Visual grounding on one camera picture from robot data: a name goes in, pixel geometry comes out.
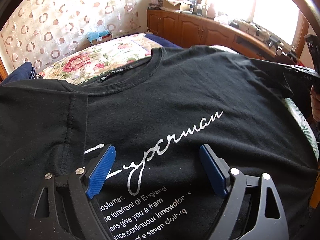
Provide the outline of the person's right hand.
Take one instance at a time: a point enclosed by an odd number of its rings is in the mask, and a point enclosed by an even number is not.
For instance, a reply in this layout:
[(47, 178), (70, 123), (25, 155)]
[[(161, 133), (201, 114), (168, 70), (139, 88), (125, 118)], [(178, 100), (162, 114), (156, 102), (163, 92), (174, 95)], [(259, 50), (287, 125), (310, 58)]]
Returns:
[(310, 91), (311, 107), (312, 107), (312, 116), (316, 122), (320, 122), (320, 96), (319, 93), (311, 88)]

